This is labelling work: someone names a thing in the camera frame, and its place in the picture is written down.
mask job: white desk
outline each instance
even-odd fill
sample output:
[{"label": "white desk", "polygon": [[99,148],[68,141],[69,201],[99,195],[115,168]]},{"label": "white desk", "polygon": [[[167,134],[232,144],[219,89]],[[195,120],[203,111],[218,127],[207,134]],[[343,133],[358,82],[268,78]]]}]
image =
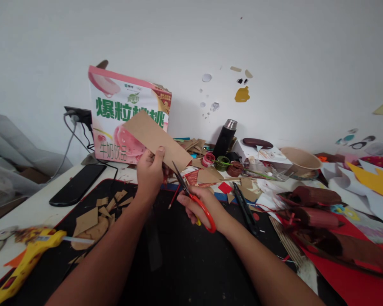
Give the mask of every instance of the white desk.
[{"label": "white desk", "polygon": [[[132,180],[131,183],[137,184],[136,170],[128,169],[127,164],[110,162],[110,165],[119,169],[116,177],[117,180]],[[33,226],[55,227],[71,210],[74,209],[75,205],[69,207],[54,207],[49,205],[48,202],[70,180],[70,178],[74,177],[83,167],[84,166],[82,165],[72,167],[59,178],[48,184],[48,186],[44,187],[31,198],[2,217],[0,219],[0,230],[16,225],[21,229]],[[183,173],[189,173],[194,170],[195,168],[188,167]],[[85,195],[90,193],[91,190],[104,179],[113,178],[115,171],[115,169],[107,167]],[[288,179],[286,182],[274,183],[287,190],[293,190],[298,184],[302,184],[293,179]],[[215,192],[223,193],[217,186],[213,186],[213,189]],[[11,270],[10,267],[4,267],[3,265],[19,255],[24,249],[25,245],[15,243],[13,237],[6,241],[6,244],[0,251],[0,279]]]}]

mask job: black thermos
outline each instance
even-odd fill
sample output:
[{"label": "black thermos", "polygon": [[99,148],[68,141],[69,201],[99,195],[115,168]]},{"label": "black thermos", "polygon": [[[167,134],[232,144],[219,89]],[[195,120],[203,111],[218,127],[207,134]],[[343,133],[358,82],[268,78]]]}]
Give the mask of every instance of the black thermos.
[{"label": "black thermos", "polygon": [[220,135],[217,138],[216,146],[214,147],[213,154],[217,158],[227,153],[227,149],[233,140],[235,130],[237,129],[237,121],[227,119],[226,124],[223,125]]}]

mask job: white wall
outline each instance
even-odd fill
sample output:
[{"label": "white wall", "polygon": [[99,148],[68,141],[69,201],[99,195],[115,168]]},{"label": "white wall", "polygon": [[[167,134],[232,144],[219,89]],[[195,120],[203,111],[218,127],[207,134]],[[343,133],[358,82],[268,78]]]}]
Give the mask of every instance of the white wall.
[{"label": "white wall", "polygon": [[[0,1],[0,114],[38,148],[64,152],[63,106],[89,108],[88,66],[103,59],[173,92],[172,136],[215,141],[232,118],[238,137],[314,153],[334,153],[351,128],[383,138],[371,114],[383,104],[383,0]],[[243,73],[230,66],[254,75],[247,103],[234,101]],[[85,155],[74,141],[71,162]]]}]

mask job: black phone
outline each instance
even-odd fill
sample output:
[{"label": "black phone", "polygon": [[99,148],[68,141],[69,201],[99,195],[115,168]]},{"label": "black phone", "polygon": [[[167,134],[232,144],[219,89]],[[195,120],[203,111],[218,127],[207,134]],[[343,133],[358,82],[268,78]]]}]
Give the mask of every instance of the black phone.
[{"label": "black phone", "polygon": [[50,205],[65,207],[78,203],[105,168],[105,165],[86,165],[51,198]]}]

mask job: red paper sheet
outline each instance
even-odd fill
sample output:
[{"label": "red paper sheet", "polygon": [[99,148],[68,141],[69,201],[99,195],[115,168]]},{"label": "red paper sheet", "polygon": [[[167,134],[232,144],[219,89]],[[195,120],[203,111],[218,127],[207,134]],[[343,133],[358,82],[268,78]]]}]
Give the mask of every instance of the red paper sheet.
[{"label": "red paper sheet", "polygon": [[[336,214],[335,216],[344,222],[345,225],[336,230],[332,230],[332,232],[369,241],[345,216]],[[281,218],[280,220],[284,226],[288,224],[285,220]],[[315,267],[321,272],[328,283],[331,284],[333,289],[346,301],[348,306],[383,306],[383,278],[339,265],[310,253],[303,248],[300,243],[298,243],[298,245],[305,255],[314,263]],[[383,244],[378,244],[378,246],[383,249]]]}]

